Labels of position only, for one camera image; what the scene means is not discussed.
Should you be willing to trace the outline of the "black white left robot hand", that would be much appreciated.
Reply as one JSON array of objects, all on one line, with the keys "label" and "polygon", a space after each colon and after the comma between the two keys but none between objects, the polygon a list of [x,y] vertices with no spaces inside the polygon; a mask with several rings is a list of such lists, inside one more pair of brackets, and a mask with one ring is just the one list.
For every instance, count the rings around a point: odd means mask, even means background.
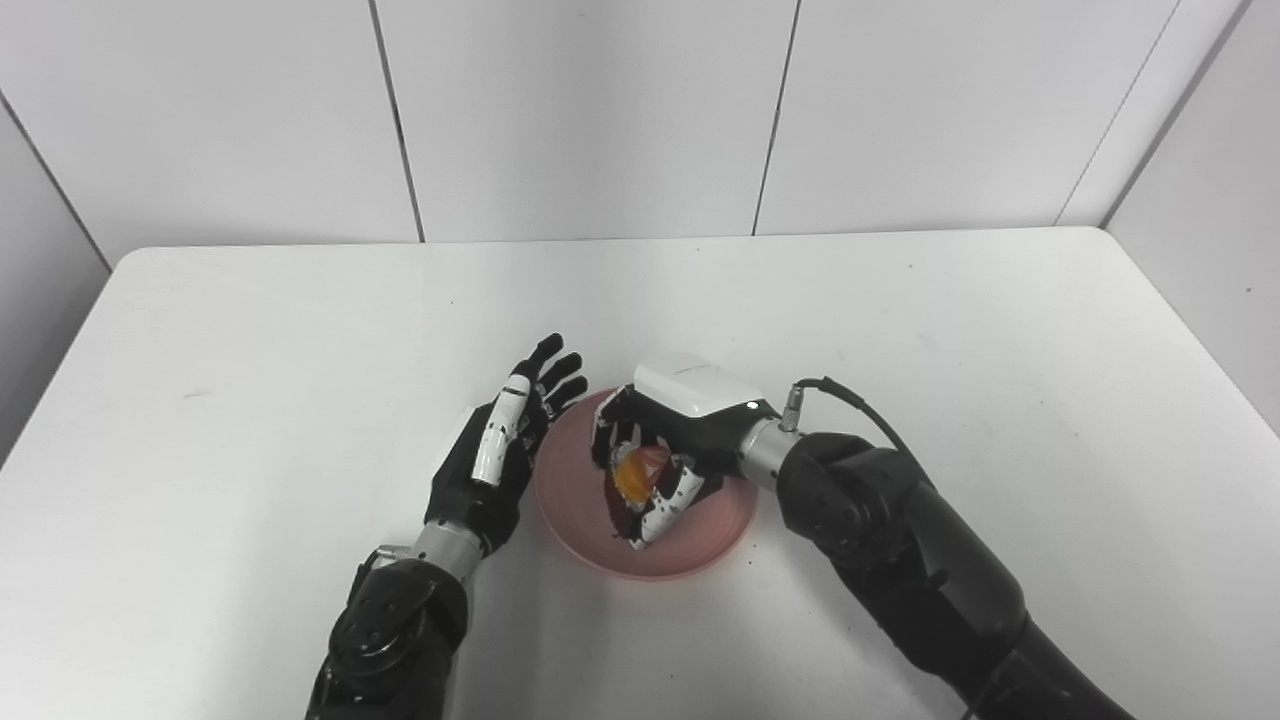
[{"label": "black white left robot hand", "polygon": [[581,355],[567,354],[563,336],[552,333],[516,364],[490,402],[468,410],[431,479],[425,525],[467,530],[483,556],[506,544],[550,425],[588,391],[581,369]]}]

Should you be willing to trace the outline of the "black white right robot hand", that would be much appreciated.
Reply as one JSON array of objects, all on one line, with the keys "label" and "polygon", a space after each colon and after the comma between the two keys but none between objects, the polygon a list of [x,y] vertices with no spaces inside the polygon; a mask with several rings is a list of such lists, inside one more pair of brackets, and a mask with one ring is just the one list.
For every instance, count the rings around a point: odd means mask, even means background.
[{"label": "black white right robot hand", "polygon": [[605,473],[614,533],[632,550],[654,544],[731,478],[776,491],[796,443],[762,391],[689,354],[640,363],[593,420],[590,456]]}]

